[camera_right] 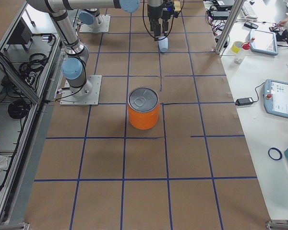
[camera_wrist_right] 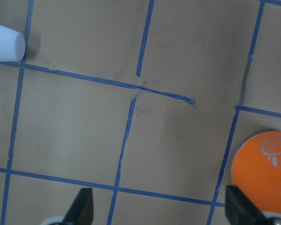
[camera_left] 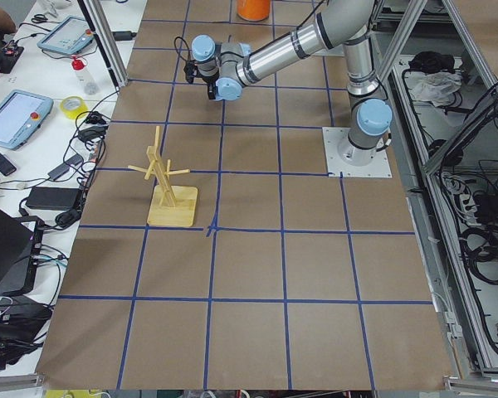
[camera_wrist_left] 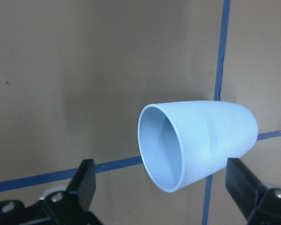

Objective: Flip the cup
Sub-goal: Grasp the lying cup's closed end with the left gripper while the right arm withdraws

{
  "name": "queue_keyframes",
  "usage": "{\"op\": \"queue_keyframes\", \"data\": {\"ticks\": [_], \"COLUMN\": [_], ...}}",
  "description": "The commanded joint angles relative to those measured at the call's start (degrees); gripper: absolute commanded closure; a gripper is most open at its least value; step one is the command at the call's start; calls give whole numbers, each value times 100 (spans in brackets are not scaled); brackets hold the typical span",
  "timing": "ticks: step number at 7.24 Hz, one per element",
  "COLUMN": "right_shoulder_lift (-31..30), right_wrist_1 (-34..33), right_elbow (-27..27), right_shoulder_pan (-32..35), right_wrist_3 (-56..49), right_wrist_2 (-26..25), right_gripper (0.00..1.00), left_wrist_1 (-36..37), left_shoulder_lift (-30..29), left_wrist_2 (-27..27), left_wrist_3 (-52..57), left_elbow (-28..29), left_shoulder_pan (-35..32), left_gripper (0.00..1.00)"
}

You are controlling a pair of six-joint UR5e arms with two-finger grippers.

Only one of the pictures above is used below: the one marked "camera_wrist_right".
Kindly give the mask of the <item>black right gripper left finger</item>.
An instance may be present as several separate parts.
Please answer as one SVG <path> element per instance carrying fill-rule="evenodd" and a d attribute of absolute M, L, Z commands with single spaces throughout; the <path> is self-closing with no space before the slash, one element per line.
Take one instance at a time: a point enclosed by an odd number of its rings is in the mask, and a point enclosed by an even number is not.
<path fill-rule="evenodd" d="M 42 225 L 91 225 L 94 220 L 92 188 L 81 188 L 65 216 L 50 217 Z"/>

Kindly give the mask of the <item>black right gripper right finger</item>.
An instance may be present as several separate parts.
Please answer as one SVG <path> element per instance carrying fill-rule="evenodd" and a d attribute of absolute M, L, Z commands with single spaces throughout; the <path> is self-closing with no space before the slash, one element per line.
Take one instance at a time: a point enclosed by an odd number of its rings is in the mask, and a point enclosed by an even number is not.
<path fill-rule="evenodd" d="M 281 214 L 260 211 L 233 185 L 225 188 L 225 217 L 231 225 L 281 225 Z"/>

